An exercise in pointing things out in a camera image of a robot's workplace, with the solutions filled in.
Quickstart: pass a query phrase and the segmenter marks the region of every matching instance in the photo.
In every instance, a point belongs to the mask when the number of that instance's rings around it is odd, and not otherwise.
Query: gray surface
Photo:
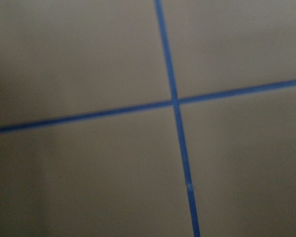
[[[164,0],[179,97],[296,79],[296,0]]]
[[[172,110],[0,135],[3,236],[193,236]]]
[[[169,98],[153,1],[0,0],[0,125]]]
[[[296,88],[182,108],[203,237],[296,237]]]

